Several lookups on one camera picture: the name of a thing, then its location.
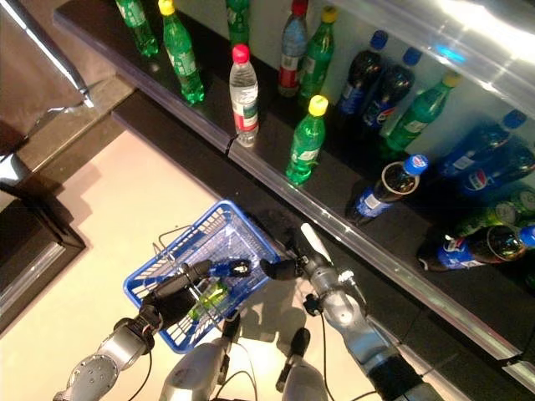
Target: bottle cap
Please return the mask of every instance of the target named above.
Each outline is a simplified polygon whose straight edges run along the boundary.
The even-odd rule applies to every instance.
[[[535,246],[535,226],[526,226],[518,234],[520,241],[527,246]]]
[[[249,61],[249,48],[246,44],[237,44],[232,49],[234,63],[243,64]]]
[[[292,2],[292,14],[304,15],[307,13],[308,0],[293,0]]]
[[[455,88],[461,82],[461,79],[462,75],[450,69],[442,77],[442,83],[449,88]]]
[[[314,117],[320,117],[325,114],[325,111],[327,111],[327,106],[329,106],[329,101],[327,98],[317,94],[310,99],[308,112]]]
[[[421,51],[417,48],[408,48],[403,55],[403,62],[407,65],[417,65],[420,61]]]
[[[173,0],[158,0],[161,15],[171,15],[175,12]]]
[[[403,169],[410,175],[420,175],[429,165],[429,160],[424,155],[411,155],[405,160]]]
[[[516,129],[526,122],[526,115],[518,110],[510,111],[503,117],[503,124],[509,129]]]
[[[325,6],[321,12],[322,23],[333,23],[338,19],[338,10],[333,6]]]
[[[385,31],[375,31],[374,36],[371,37],[369,45],[375,50],[381,50],[388,41],[388,33]]]

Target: blue bottle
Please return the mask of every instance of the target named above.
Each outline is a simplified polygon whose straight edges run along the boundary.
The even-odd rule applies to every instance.
[[[526,121],[526,115],[513,110],[503,117],[500,124],[484,124],[476,127],[438,165],[442,177],[456,177],[488,162],[495,151],[511,138],[511,131]]]
[[[369,49],[356,55],[349,67],[348,81],[337,106],[336,124],[342,128],[347,120],[358,113],[366,94],[381,74],[380,50],[388,41],[388,33],[375,31],[369,41]]]
[[[381,179],[374,186],[368,187],[355,200],[347,211],[346,217],[356,226],[360,226],[377,217],[392,204],[413,193],[420,184],[420,174],[429,162],[424,155],[411,155],[405,161],[396,161],[387,165]]]
[[[498,149],[480,168],[461,176],[461,193],[482,195],[508,182],[520,180],[535,170],[535,155],[525,145],[509,143]]]

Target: shelf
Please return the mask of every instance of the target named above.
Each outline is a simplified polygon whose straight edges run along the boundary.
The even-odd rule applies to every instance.
[[[535,118],[535,8],[523,0],[330,0]]]
[[[154,15],[155,11],[149,9],[147,13]],[[535,302],[499,270],[489,267],[434,274],[418,267],[414,255],[432,226],[423,210],[396,204],[363,229],[352,227],[343,218],[352,192],[364,189],[369,184],[366,179],[377,174],[363,172],[364,177],[357,173],[362,171],[341,161],[335,143],[326,144],[320,164],[306,185],[296,188],[288,183],[283,172],[293,127],[303,112],[293,101],[276,95],[277,72],[266,64],[256,59],[252,61],[260,86],[261,129],[257,143],[245,149],[232,142],[232,108],[227,88],[231,61],[228,42],[223,38],[181,16],[196,48],[211,50],[197,52],[202,77],[207,82],[206,101],[189,108],[178,95],[178,82],[165,53],[160,52],[153,62],[159,69],[153,73],[150,63],[136,52],[130,33],[112,2],[73,0],[59,8],[55,18],[62,27],[103,54],[162,107],[215,145],[222,157],[228,150],[230,160],[495,359],[514,357],[526,346],[535,324]],[[159,29],[157,20],[160,18],[154,23],[151,20],[155,31]]]

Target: pepsi bottle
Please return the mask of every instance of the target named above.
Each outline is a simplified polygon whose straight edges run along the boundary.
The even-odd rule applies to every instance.
[[[367,223],[389,209],[392,204],[413,193],[420,184],[420,174],[429,162],[424,155],[387,165],[381,179],[367,188],[346,211],[347,220],[356,226]]]
[[[348,119],[358,113],[366,94],[381,74],[380,50],[386,45],[388,33],[375,31],[369,49],[356,55],[349,67],[348,81],[337,106],[336,127],[342,129]]]
[[[408,48],[403,56],[404,65],[390,67],[380,80],[379,87],[360,118],[355,132],[357,140],[369,140],[377,136],[386,120],[394,113],[395,106],[410,92],[415,82],[412,67],[420,61],[421,52]]]

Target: plastic basket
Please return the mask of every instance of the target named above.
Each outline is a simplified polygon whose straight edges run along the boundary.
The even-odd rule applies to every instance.
[[[228,289],[223,300],[217,304],[209,302],[202,307],[200,314],[196,314],[195,319],[188,313],[177,324],[160,332],[164,341],[176,353],[187,353],[194,348],[215,327],[216,322],[220,322],[261,287],[268,277],[263,273],[259,262],[261,259],[278,261],[277,253],[236,205],[229,200],[222,200],[162,253],[126,278],[126,295],[139,307],[143,297],[159,282],[175,274],[181,263],[192,265],[206,259],[219,261],[227,258],[249,259],[252,263],[251,276],[221,279]]]

